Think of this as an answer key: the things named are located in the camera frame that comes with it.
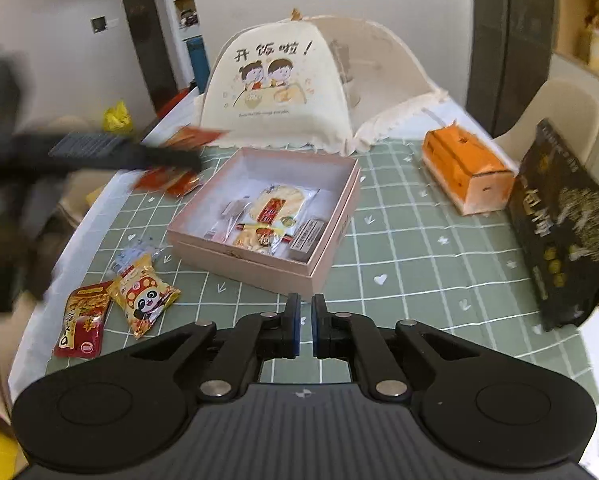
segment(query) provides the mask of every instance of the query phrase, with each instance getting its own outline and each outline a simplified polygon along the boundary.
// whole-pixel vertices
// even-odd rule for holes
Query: open gift box
[[[205,239],[227,204],[271,184],[318,190],[299,216],[326,221],[308,262],[289,258],[289,244],[275,255]],[[241,148],[170,223],[167,238],[186,263],[279,294],[299,293],[305,300],[321,291],[337,246],[359,199],[359,165],[354,158],[313,152]]]

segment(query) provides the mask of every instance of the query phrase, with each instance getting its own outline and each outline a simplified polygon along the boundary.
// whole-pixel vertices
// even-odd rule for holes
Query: chair
[[[599,101],[563,79],[546,81],[515,126],[495,142],[506,155],[521,162],[535,140],[537,124],[546,118],[580,162],[586,162],[599,133]]]

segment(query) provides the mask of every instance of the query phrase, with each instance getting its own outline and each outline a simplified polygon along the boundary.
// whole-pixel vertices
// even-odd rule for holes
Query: black snack bag
[[[547,119],[521,162],[507,211],[544,329],[581,325],[599,303],[599,185]]]

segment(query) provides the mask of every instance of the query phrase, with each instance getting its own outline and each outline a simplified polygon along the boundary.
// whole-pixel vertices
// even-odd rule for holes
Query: silver screw
[[[228,394],[232,389],[232,386],[227,381],[214,379],[212,381],[206,381],[200,385],[200,391],[209,397],[223,397]]]
[[[408,386],[402,381],[395,381],[393,379],[379,382],[375,385],[375,389],[379,394],[387,397],[399,397],[404,395],[408,391]]]

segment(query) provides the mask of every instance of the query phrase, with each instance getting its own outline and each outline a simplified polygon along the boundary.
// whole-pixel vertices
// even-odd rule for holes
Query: red label
[[[262,209],[260,216],[257,217],[257,221],[262,224],[272,224],[285,203],[286,200],[282,200],[281,198],[270,199],[268,204]]]

